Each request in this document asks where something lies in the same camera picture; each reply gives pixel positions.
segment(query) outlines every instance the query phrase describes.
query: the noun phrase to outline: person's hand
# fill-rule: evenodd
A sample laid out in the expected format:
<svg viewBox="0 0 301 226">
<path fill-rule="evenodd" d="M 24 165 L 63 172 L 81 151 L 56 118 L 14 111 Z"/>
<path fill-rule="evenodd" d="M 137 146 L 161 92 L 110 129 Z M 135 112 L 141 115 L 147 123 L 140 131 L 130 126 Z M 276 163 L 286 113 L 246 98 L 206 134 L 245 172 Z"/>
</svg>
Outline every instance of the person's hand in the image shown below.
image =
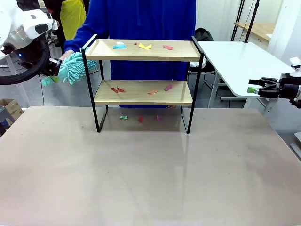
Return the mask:
<svg viewBox="0 0 301 226">
<path fill-rule="evenodd" d="M 61 58 L 60 58 L 60 60 L 62 60 L 63 62 L 64 62 L 64 60 L 66 59 L 66 58 L 69 58 L 70 57 L 70 55 L 71 54 L 73 54 L 74 53 L 74 51 L 73 50 L 67 50 L 62 56 L 61 56 Z"/>
</svg>

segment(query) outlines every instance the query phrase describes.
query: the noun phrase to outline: cardboard box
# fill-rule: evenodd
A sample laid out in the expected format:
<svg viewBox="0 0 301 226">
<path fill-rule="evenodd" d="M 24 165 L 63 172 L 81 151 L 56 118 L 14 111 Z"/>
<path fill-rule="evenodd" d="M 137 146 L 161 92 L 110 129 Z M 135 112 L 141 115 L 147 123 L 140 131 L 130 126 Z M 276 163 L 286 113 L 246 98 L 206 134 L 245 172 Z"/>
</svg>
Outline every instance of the cardboard box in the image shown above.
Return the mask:
<svg viewBox="0 0 301 226">
<path fill-rule="evenodd" d="M 1 99 L 0 105 L 4 106 L 15 120 L 17 120 L 21 116 L 21 114 L 23 114 L 20 105 L 14 99 Z M 6 119 L 2 121 L 1 124 L 5 126 L 11 126 L 13 123 L 11 120 Z"/>
</svg>

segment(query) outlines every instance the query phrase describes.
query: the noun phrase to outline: gray floor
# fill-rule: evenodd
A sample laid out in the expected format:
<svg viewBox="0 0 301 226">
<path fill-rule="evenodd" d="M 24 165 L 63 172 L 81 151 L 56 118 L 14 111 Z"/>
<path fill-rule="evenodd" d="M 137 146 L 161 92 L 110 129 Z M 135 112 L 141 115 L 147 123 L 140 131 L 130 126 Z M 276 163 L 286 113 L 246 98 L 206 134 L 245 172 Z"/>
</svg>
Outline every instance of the gray floor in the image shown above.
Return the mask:
<svg viewBox="0 0 301 226">
<path fill-rule="evenodd" d="M 60 49 L 58 47 L 51 48 L 51 56 L 52 58 L 60 57 Z M 0 65 L 6 64 L 4 60 L 0 61 Z M 21 67 L 15 62 L 16 69 L 21 69 Z M 111 68 L 110 62 L 103 62 L 103 69 L 105 78 L 110 78 L 111 76 Z M 1 75 L 10 75 L 10 72 L 4 71 L 0 68 L 0 76 Z M 195 79 L 196 75 L 191 75 L 189 78 L 189 88 L 190 91 L 194 92 L 195 87 Z M 212 75 L 207 75 L 206 80 L 209 84 L 214 81 L 214 77 Z M 100 72 L 96 72 L 91 75 L 91 82 L 93 86 L 93 91 L 96 92 L 99 84 L 100 84 Z M 26 94 L 29 97 L 31 105 L 43 105 L 43 98 L 41 92 L 41 84 L 38 76 L 23 82 L 22 83 Z M 25 98 L 19 91 L 20 86 L 17 85 L 6 85 L 0 86 L 0 99 L 1 98 L 13 98 L 17 99 L 21 107 L 26 108 Z M 53 106 L 91 106 L 89 99 L 89 92 L 87 87 L 86 79 L 81 80 L 80 82 L 75 83 L 74 85 L 70 85 L 69 83 L 56 83 L 52 84 L 48 87 L 43 87 L 43 94 L 45 105 L 53 105 Z M 197 108 L 207 108 L 209 103 L 211 90 L 204 84 L 204 76 L 201 76 L 199 88 L 198 88 L 198 97 L 196 102 Z M 215 108 L 229 108 L 229 102 L 224 101 L 221 102 L 219 97 L 229 97 L 230 92 L 225 90 L 218 90 L 218 94 L 215 99 L 214 107 Z M 230 108 L 242 108 L 244 106 L 243 101 L 231 101 Z"/>
</svg>

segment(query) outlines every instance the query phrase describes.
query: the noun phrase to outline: black hose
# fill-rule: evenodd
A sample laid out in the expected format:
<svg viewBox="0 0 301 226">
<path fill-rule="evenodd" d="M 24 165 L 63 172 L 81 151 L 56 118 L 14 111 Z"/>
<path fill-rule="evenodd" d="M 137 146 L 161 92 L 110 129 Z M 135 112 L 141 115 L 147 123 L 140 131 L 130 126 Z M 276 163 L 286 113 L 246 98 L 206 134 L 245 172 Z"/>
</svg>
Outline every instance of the black hose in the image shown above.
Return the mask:
<svg viewBox="0 0 301 226">
<path fill-rule="evenodd" d="M 41 71 L 49 64 L 50 50 L 48 44 L 43 37 L 40 37 L 38 41 L 41 45 L 42 56 L 36 65 L 33 65 L 32 68 L 20 74 L 0 76 L 0 85 L 13 85 L 27 81 L 37 74 L 40 74 Z"/>
</svg>

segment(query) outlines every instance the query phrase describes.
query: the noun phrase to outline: blue hoodie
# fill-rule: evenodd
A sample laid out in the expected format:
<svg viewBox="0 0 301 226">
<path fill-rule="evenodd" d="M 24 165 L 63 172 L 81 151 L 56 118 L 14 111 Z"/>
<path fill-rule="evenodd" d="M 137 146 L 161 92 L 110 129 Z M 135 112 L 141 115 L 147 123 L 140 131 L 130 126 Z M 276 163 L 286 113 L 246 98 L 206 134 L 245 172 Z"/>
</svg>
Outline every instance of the blue hoodie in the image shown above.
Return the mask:
<svg viewBox="0 0 301 226">
<path fill-rule="evenodd" d="M 91 38 L 190 40 L 196 22 L 196 0 L 91 0 L 85 23 L 65 51 Z M 111 61 L 112 79 L 184 80 L 186 62 Z"/>
</svg>

